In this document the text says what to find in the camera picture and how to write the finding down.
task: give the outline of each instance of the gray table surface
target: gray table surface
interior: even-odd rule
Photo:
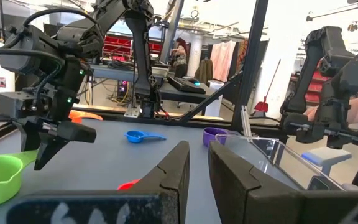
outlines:
[[[208,86],[206,86],[204,83],[200,83],[199,87],[205,90],[205,94],[182,92],[169,84],[168,81],[165,81],[160,88],[161,98],[163,100],[201,103],[203,100],[207,99],[214,93],[213,90],[208,88]]]
[[[41,170],[33,164],[22,173],[22,187],[10,201],[0,205],[0,223],[20,196],[41,190],[114,190],[120,184],[141,179],[181,140],[190,144],[190,186],[187,223],[220,223],[209,181],[208,148],[201,141],[203,130],[175,126],[93,121],[83,123],[97,131],[94,144],[71,142]],[[166,135],[166,141],[132,144],[124,133],[144,130]],[[0,154],[19,152],[16,131],[0,140]]]
[[[96,78],[108,78],[128,82],[133,81],[134,78],[134,71],[111,69],[108,68],[107,65],[91,65],[91,68],[94,69],[94,76]]]

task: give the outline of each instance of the metal frame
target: metal frame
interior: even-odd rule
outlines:
[[[2,6],[2,0],[0,0],[0,25],[1,25],[1,29],[2,29],[2,39],[6,40],[5,37],[5,22],[4,22],[4,7]]]
[[[162,119],[147,119],[147,118],[128,118],[124,116],[123,111],[111,111],[101,110],[94,108],[73,108],[80,111],[87,111],[103,117],[107,121],[119,121],[119,122],[131,122],[131,123],[145,123],[167,126],[183,126],[188,128],[205,128],[215,127],[230,129],[233,131],[242,131],[241,122],[241,106],[246,105],[249,100],[250,92],[255,82],[255,70],[256,70],[256,55],[259,48],[260,36],[262,35],[262,29],[264,26],[264,18],[267,10],[267,4],[269,0],[256,0],[254,18],[252,20],[252,27],[249,36],[249,48],[247,50],[247,57],[244,62],[244,71],[240,74],[234,75],[231,79],[218,91],[213,93],[209,98],[205,99],[192,111],[189,111],[183,116],[176,117],[171,121],[165,121]],[[194,115],[203,111],[210,103],[221,96],[224,91],[233,84],[241,82],[241,94],[238,97],[233,114],[232,121],[221,121],[213,119],[199,119],[194,118]],[[286,143],[288,136],[287,133],[282,130],[278,125],[271,124],[251,124],[253,133],[266,138],[276,138],[281,142]],[[0,137],[15,130],[15,127],[11,124],[0,127]]]
[[[162,45],[161,54],[160,54],[160,61],[163,63],[168,62],[169,53],[172,48],[173,39],[175,38],[176,31],[178,29],[178,23],[180,19],[181,10],[185,0],[176,0],[175,6],[172,12],[172,19],[167,29],[167,33],[165,34],[165,40]]]

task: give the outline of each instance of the broom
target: broom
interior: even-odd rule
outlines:
[[[264,96],[264,101],[263,101],[263,102],[258,102],[258,103],[255,105],[255,108],[254,108],[255,111],[254,111],[254,113],[252,114],[252,116],[254,116],[254,115],[256,114],[256,112],[262,112],[262,114],[263,114],[262,116],[263,116],[263,117],[266,116],[266,112],[269,110],[269,104],[266,103],[266,98],[267,98],[267,95],[269,94],[270,87],[272,87],[274,78],[276,77],[276,73],[277,73],[277,70],[278,70],[278,66],[280,66],[280,62],[281,62],[281,59],[278,61],[278,65],[277,65],[276,71],[274,72],[274,75],[273,75],[272,81],[270,82],[270,86],[268,87],[267,93],[266,93],[266,95]]]

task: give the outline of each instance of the blue measuring spoon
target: blue measuring spoon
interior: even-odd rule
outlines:
[[[127,133],[125,133],[125,136],[127,137],[128,141],[132,143],[140,143],[145,138],[157,138],[161,140],[167,140],[167,138],[165,136],[162,136],[161,134],[147,133],[144,131],[127,131]]]

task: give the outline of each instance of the green measuring cup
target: green measuring cup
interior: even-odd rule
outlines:
[[[18,193],[22,184],[21,172],[34,162],[38,150],[0,155],[0,204]]]

